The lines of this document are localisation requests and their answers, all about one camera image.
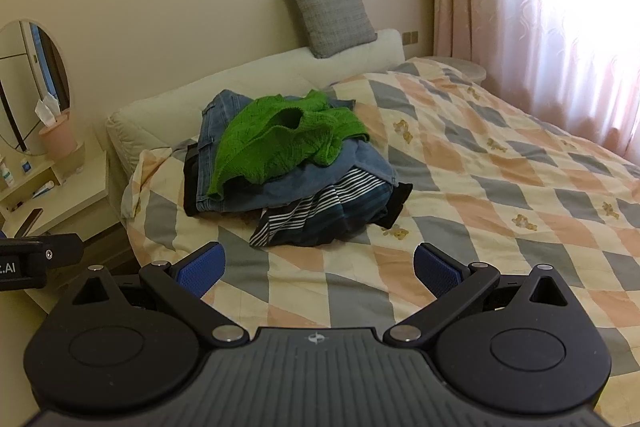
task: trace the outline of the floor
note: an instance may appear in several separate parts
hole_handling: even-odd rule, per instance
[[[0,425],[23,425],[38,411],[22,355],[45,312],[24,291],[0,293]]]

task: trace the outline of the bed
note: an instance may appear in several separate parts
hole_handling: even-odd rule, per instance
[[[400,36],[329,59],[303,48],[204,78],[111,116],[108,131],[132,175],[122,216],[140,262],[172,263],[208,241],[226,251],[203,297],[254,333],[260,326],[382,332],[433,300],[415,279],[416,245],[503,273],[554,265],[598,327],[612,376],[598,412],[640,421],[640,169],[536,120],[426,58],[404,61]],[[187,217],[186,148],[199,111],[222,89],[250,96],[325,89],[354,99],[372,144],[414,191],[395,225],[315,248],[251,248],[257,215]]]

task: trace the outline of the metal screw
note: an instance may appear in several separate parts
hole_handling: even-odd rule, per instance
[[[415,326],[404,324],[394,326],[389,330],[392,339],[400,342],[416,341],[422,336],[422,332]]]
[[[220,342],[235,342],[239,341],[244,335],[244,330],[240,326],[233,324],[227,324],[225,326],[218,326],[213,330],[213,338]]]

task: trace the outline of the tissue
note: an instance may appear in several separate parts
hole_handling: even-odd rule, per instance
[[[60,116],[60,102],[55,96],[48,92],[43,97],[42,101],[44,102],[44,105],[49,108],[54,117]]]
[[[36,114],[47,127],[53,127],[56,124],[56,117],[53,116],[53,112],[42,100],[38,100],[36,104]]]

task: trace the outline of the blue denim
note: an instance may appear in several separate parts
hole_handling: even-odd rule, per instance
[[[300,97],[287,96],[286,99],[299,100]],[[342,142],[340,155],[327,167],[304,162],[291,172],[262,185],[251,185],[244,178],[235,178],[226,182],[223,199],[207,196],[220,138],[229,123],[251,102],[249,97],[225,89],[202,112],[196,196],[196,208],[199,212],[245,212],[256,208],[284,206],[337,183],[352,167],[370,172],[394,186],[398,185],[395,169],[370,143],[347,139]],[[333,107],[353,108],[353,100],[330,99],[329,103]]]

